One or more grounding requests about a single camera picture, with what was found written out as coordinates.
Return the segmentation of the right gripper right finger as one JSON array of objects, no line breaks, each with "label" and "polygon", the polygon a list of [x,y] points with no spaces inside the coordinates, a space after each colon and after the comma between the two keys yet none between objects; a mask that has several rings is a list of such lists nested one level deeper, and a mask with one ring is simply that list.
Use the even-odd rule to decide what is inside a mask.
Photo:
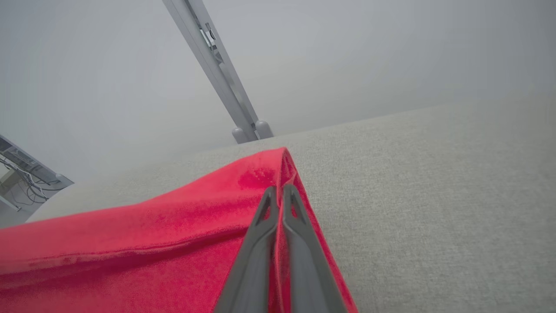
[{"label": "right gripper right finger", "polygon": [[296,186],[283,190],[292,313],[347,313],[321,243]]}]

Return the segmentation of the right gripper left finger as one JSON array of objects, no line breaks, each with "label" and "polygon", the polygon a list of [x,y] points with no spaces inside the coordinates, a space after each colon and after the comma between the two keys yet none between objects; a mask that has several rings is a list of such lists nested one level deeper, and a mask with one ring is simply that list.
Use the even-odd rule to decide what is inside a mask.
[{"label": "right gripper left finger", "polygon": [[246,232],[215,306],[215,313],[267,313],[271,254],[279,208],[277,188],[268,187]]}]

